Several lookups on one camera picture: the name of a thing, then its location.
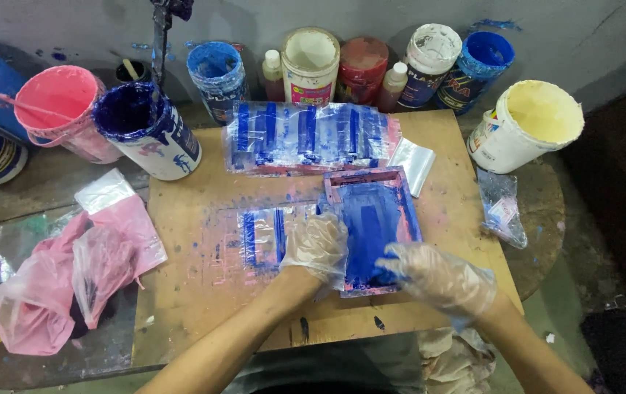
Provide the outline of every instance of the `plywood board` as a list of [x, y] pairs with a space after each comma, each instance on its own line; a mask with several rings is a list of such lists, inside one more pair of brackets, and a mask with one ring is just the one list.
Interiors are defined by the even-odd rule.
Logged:
[[[425, 242], [494, 270], [500, 287], [521, 310], [500, 243], [481, 230], [483, 206], [475, 172], [453, 112], [394, 116], [405, 138], [437, 154], [420, 198], [413, 200]], [[203, 159], [192, 175], [174, 182], [151, 179], [148, 211], [168, 261], [141, 279], [145, 290], [139, 292], [134, 367], [173, 360], [266, 287], [272, 274], [243, 264], [237, 244], [231, 243], [236, 241], [230, 237], [237, 232], [239, 212], [307, 204], [323, 191], [322, 176], [247, 178], [226, 173], [221, 130], [200, 130], [197, 136]], [[333, 293], [291, 316], [261, 350], [447, 325], [441, 314], [403, 291], [354, 299]]]

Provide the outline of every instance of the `grey wall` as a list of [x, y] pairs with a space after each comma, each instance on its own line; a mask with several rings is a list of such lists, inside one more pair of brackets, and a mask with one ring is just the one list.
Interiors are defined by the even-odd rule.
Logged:
[[[412, 32], [436, 22], [460, 35], [479, 20], [513, 20], [520, 28], [501, 30], [517, 53], [512, 67], [483, 99], [490, 107], [507, 86], [540, 79], [576, 93], [586, 108], [626, 89], [626, 0], [196, 0], [189, 22], [175, 20], [169, 31], [175, 60], [166, 91], [174, 100], [198, 100], [186, 71], [188, 40], [243, 43], [248, 78], [267, 49], [280, 47], [291, 30], [307, 25], [333, 32], [339, 39], [372, 35], [403, 55]], [[152, 42], [152, 7], [148, 0], [0, 0], [0, 55], [25, 74], [69, 63], [96, 70], [107, 80], [120, 59], [149, 61], [149, 50], [133, 43]], [[42, 50], [42, 56], [36, 51]], [[52, 58], [67, 56], [66, 62]], [[615, 75], [614, 89], [592, 84]]]

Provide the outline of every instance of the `gloved hand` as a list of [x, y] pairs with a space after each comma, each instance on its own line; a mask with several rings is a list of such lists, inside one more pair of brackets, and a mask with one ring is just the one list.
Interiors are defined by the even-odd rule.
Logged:
[[334, 213], [324, 212], [293, 224], [279, 268], [305, 266], [323, 283], [343, 290], [347, 253], [347, 227]]
[[460, 330], [483, 314], [498, 291], [492, 270], [480, 269], [460, 257], [425, 243], [390, 243], [376, 265], [391, 270], [403, 290], [448, 315]]

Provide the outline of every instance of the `stack of plastic bags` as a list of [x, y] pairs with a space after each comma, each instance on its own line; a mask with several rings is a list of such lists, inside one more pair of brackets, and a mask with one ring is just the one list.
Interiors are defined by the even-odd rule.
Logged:
[[252, 176], [296, 176], [385, 167], [400, 124], [376, 108], [236, 102], [223, 128], [225, 168]]
[[167, 260], [143, 201], [118, 170], [75, 199], [83, 211], [0, 284], [0, 338], [10, 353], [56, 354], [75, 327], [73, 297], [87, 327], [97, 328], [114, 292]]

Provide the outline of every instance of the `forearm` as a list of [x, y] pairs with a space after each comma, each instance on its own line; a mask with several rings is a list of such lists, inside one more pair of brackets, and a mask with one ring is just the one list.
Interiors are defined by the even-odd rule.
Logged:
[[526, 394], [592, 394], [592, 389], [536, 336], [502, 292], [475, 324], [500, 351]]
[[292, 272], [283, 271], [262, 294], [170, 362], [138, 394], [220, 393], [273, 330], [302, 301], [312, 298], [312, 277]]

